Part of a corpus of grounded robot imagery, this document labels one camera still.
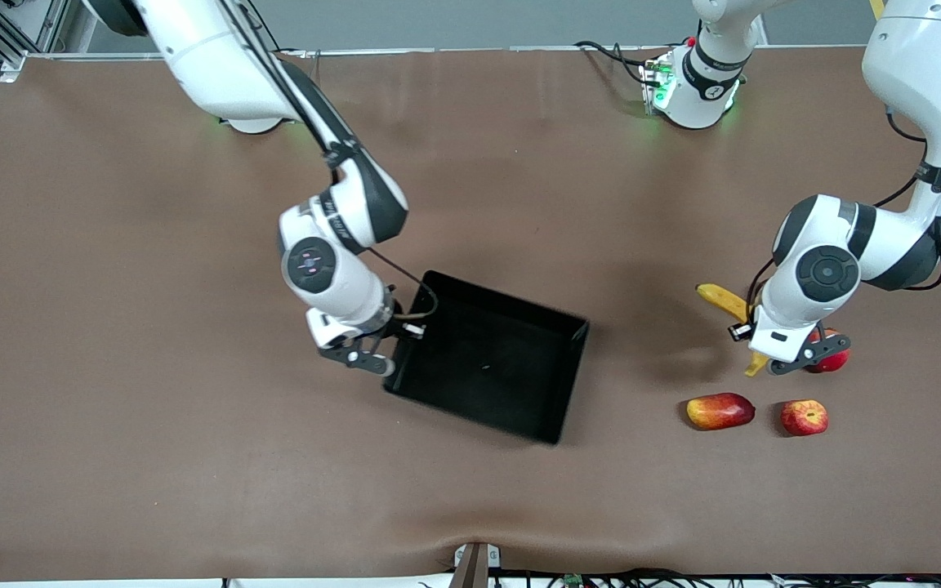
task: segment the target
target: metal frame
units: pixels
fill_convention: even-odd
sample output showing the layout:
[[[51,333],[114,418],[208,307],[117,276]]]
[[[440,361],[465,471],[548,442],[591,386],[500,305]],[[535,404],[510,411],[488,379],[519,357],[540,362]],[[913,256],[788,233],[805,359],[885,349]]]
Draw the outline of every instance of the metal frame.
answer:
[[[0,60],[4,69],[19,69],[24,62],[26,53],[44,53],[52,50],[60,36],[62,16],[67,11],[71,0],[50,0],[49,11],[42,26],[38,29],[38,37],[30,38],[20,27],[0,11]]]

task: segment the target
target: wire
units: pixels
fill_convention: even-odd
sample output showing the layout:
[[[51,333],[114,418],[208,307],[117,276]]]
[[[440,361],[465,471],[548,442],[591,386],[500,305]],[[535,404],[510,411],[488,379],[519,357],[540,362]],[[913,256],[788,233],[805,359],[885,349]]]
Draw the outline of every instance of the wire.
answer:
[[[910,179],[907,180],[907,183],[903,184],[901,189],[895,190],[888,198],[884,198],[884,200],[875,202],[873,204],[874,208],[881,208],[881,206],[884,206],[896,198],[903,196],[903,194],[907,193],[907,190],[910,189],[910,186],[914,185],[915,182],[917,182],[917,178],[915,176],[911,176]]]
[[[761,269],[754,274],[754,279],[750,282],[750,287],[747,288],[747,324],[750,325],[751,330],[757,325],[754,320],[754,296],[757,295],[757,283],[761,281],[761,275],[772,267],[772,264],[776,263],[774,258],[769,258],[764,265],[761,266]]]
[[[242,39],[246,42],[250,52],[253,53],[254,59],[257,60],[257,63],[261,64],[261,67],[264,68],[266,74],[268,74],[268,77],[270,77],[271,81],[275,83],[278,91],[281,92],[283,96],[285,96],[285,100],[287,100],[288,103],[292,106],[292,110],[295,110],[302,120],[310,120],[309,117],[307,117],[307,112],[303,110],[303,107],[301,107],[300,101],[297,99],[295,94],[292,93],[292,89],[288,86],[288,83],[285,82],[283,75],[281,75],[281,73],[278,71],[276,66],[277,60],[274,60],[272,63],[272,56],[268,56],[268,59],[265,59],[261,53],[256,51],[253,45],[253,40],[249,37],[249,34],[246,34],[246,29],[242,29],[242,24],[239,23],[238,15],[235,15],[234,12],[231,11],[231,7],[229,7],[226,0],[216,0],[216,4],[219,5],[224,14],[227,15],[229,19],[231,19],[231,23],[234,25],[235,29],[238,30],[239,36],[242,36]],[[246,22],[250,27],[255,26],[249,11],[244,10],[244,8],[245,7],[243,7],[243,15],[246,16]],[[264,52],[266,52],[264,41],[261,41],[261,38],[258,36],[256,37],[256,40],[258,41],[259,45],[261,45],[261,48],[264,49]],[[322,139],[322,135],[318,132],[318,129],[314,129],[314,124],[307,123],[306,127],[307,131],[310,131],[310,136],[314,137],[314,142],[317,142],[318,147],[322,150],[322,152],[328,152],[329,146],[325,145],[325,140]],[[340,172],[336,170],[329,170],[329,175],[332,178],[333,185],[340,182]]]
[[[257,27],[258,29],[264,29],[268,34],[268,37],[271,38],[271,42],[275,44],[275,51],[280,51],[281,47],[278,45],[277,38],[274,38],[274,34],[271,33],[271,27],[268,26],[268,21],[264,20],[264,16],[261,16],[261,12],[257,10],[256,4],[253,3],[253,0],[246,0],[246,3],[249,3],[250,7],[253,8],[254,14],[256,14],[256,19],[261,22],[261,26]]]
[[[639,65],[639,66],[645,65],[645,62],[643,60],[628,60],[626,57],[623,57],[623,59],[620,59],[620,56],[617,56],[616,53],[613,53],[613,50],[616,50],[616,48],[619,47],[619,43],[616,43],[615,45],[613,45],[613,50],[609,50],[608,48],[605,48],[604,46],[601,46],[593,41],[580,41],[579,43],[574,44],[574,46],[575,47],[590,47],[591,49],[597,49],[598,52],[600,52],[602,56],[606,56],[610,60],[616,60],[617,62],[618,60],[622,60],[623,63],[627,63],[630,65]]]
[[[935,220],[931,223],[931,239],[934,241],[934,250],[939,256],[939,277],[934,279],[934,282],[927,283],[925,286],[910,286],[905,287],[904,290],[910,290],[911,292],[925,292],[929,290],[936,289],[941,283],[941,234],[939,231],[939,221]]]
[[[895,123],[895,112],[889,108],[885,107],[885,116],[888,118],[888,124],[892,126],[892,130],[896,131],[900,137],[904,139],[910,139],[910,141],[917,141],[919,144],[926,144],[927,139],[925,137],[918,137],[917,135],[911,135],[903,129],[899,129],[899,125]]]
[[[623,69],[627,71],[627,75],[630,75],[631,78],[635,79],[635,82],[643,83],[643,85],[650,86],[651,88],[660,87],[660,83],[651,81],[651,79],[643,79],[642,77],[639,77],[639,75],[635,73],[634,70],[631,70],[631,65],[641,67],[645,65],[645,62],[643,60],[627,59],[627,56],[623,55],[623,49],[619,46],[619,43],[616,43],[615,45],[613,45],[611,51],[609,51],[608,48],[602,47],[601,45],[593,41],[580,41],[579,43],[576,43],[575,46],[580,47],[580,48],[590,47],[593,49],[597,49],[598,52],[600,52],[602,56],[606,56],[610,60],[616,60],[617,62],[620,62],[621,64],[623,64]]]
[[[800,576],[800,574],[788,574],[788,576],[784,576],[783,578],[784,580],[796,580],[799,582],[799,584],[787,584],[787,587],[785,588],[870,588],[878,581],[888,580],[888,578],[891,577],[891,574],[885,574],[884,576],[870,578],[870,580],[856,581],[852,580],[851,577],[843,576],[826,578]]]
[[[439,305],[439,302],[438,302],[438,295],[437,295],[437,293],[434,292],[434,289],[432,289],[432,287],[428,286],[428,284],[423,283],[423,280],[421,280],[421,279],[419,279],[419,278],[416,278],[416,276],[414,276],[414,275],[411,275],[411,273],[409,273],[405,268],[403,268],[402,265],[397,265],[397,264],[395,264],[394,261],[388,260],[388,258],[385,257],[384,254],[380,253],[380,251],[377,251],[376,249],[373,249],[373,248],[371,248],[371,247],[369,247],[368,250],[369,250],[369,253],[372,253],[372,254],[373,254],[374,256],[376,256],[376,257],[380,257],[380,260],[381,260],[381,261],[384,261],[385,264],[388,264],[390,267],[395,268],[395,270],[397,270],[397,271],[399,271],[400,273],[402,273],[402,275],[406,276],[406,278],[413,280],[413,282],[415,282],[415,283],[418,283],[418,284],[419,284],[419,287],[422,287],[423,291],[425,291],[426,294],[428,294],[428,295],[430,296],[430,298],[432,299],[432,301],[433,301],[433,305],[430,306],[430,310],[429,310],[429,311],[426,311],[425,313],[413,313],[413,314],[395,315],[395,318],[396,318],[396,319],[398,319],[398,320],[418,320],[418,319],[421,319],[421,318],[429,317],[429,316],[433,315],[433,313],[436,313],[436,312],[438,311],[438,305]]]

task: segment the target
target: gray wall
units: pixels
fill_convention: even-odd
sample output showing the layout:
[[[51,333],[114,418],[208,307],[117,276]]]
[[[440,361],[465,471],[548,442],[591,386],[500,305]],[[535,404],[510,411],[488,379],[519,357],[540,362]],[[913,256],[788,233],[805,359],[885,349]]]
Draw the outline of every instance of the gray wall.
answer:
[[[676,43],[695,30],[690,0],[254,0],[279,45],[297,49],[507,48]],[[867,0],[802,0],[766,15],[777,44],[866,43]],[[98,26],[90,52],[154,51]]]

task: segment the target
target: red-yellow apple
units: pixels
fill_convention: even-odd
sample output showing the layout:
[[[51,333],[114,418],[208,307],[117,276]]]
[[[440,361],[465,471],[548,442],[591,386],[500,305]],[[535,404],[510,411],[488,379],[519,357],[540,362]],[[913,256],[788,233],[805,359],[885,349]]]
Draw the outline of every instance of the red-yellow apple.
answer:
[[[826,407],[813,399],[796,399],[784,404],[780,420],[789,434],[801,438],[822,433],[830,424]]]
[[[746,425],[754,420],[754,405],[734,392],[690,399],[686,410],[692,424],[705,431]]]
[[[839,332],[832,330],[832,328],[827,328],[826,338],[829,339],[834,335],[839,335]],[[815,341],[818,341],[818,332],[812,331],[811,335],[808,336],[808,342],[815,343]],[[807,372],[812,373],[836,372],[848,363],[848,357],[851,355],[852,350],[837,351],[837,353],[828,358],[822,358],[817,364],[806,365],[804,368]]]

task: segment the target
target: brown table surface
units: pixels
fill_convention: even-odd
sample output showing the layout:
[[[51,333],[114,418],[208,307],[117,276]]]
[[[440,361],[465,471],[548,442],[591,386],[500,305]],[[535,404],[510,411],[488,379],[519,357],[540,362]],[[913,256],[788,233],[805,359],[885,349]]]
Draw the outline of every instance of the brown table surface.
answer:
[[[556,447],[317,357],[275,248],[328,183],[303,127],[234,133],[162,63],[29,60],[0,86],[0,580],[437,572],[468,540],[507,568],[941,572],[941,287],[864,287],[829,321],[847,368],[754,380],[693,293],[743,290],[800,198],[911,174],[860,57],[759,51],[709,131],[575,52],[322,60],[411,202],[381,250],[593,321]],[[755,423],[680,418],[722,390]],[[780,435],[799,398],[829,431]]]

